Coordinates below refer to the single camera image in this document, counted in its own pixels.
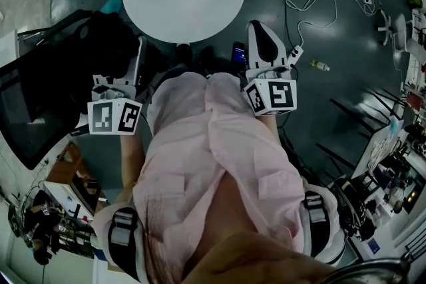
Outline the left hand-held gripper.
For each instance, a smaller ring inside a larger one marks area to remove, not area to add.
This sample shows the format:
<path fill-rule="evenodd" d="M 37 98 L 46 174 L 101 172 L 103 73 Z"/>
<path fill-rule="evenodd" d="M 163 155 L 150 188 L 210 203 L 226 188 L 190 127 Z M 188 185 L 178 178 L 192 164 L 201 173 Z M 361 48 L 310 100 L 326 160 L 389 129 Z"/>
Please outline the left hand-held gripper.
<path fill-rule="evenodd" d="M 89 134 L 130 136 L 136 131 L 142 104 L 135 100 L 140 68 L 145 62 L 148 41 L 138 36 L 139 48 L 134 76 L 93 77 L 92 100 L 87 103 Z"/>

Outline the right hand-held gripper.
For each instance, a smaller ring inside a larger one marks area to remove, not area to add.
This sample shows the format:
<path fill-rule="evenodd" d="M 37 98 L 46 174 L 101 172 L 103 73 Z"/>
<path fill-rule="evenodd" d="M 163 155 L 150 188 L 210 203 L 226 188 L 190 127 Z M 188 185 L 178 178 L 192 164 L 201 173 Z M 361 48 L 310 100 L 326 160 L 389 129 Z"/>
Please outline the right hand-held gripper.
<path fill-rule="evenodd" d="M 280 115 L 297 109 L 297 82 L 287 65 L 284 42 L 271 28 L 252 20 L 247 26 L 247 85 L 243 93 L 255 116 Z M 266 62 L 271 66 L 264 67 Z"/>

